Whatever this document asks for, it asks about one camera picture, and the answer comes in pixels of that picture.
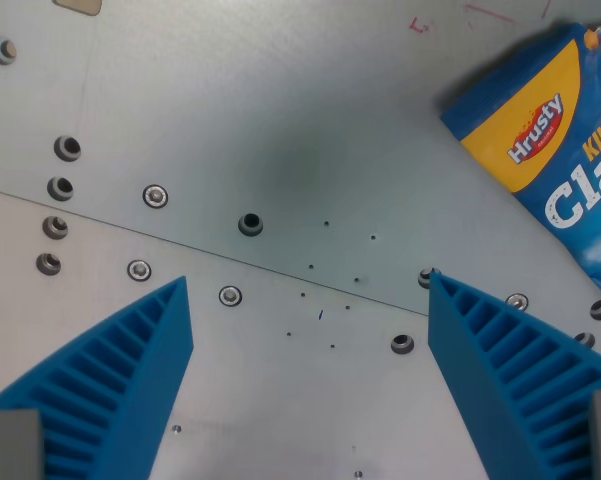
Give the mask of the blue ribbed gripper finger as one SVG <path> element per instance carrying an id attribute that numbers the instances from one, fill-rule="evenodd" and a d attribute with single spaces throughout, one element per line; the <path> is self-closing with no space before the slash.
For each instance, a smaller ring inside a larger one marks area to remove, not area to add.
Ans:
<path id="1" fill-rule="evenodd" d="M 601 355 L 536 317 L 433 272 L 428 345 L 491 479 L 590 479 Z"/>
<path id="2" fill-rule="evenodd" d="M 49 355 L 0 392 L 0 411 L 35 410 L 48 479 L 150 476 L 193 352 L 179 277 Z"/>

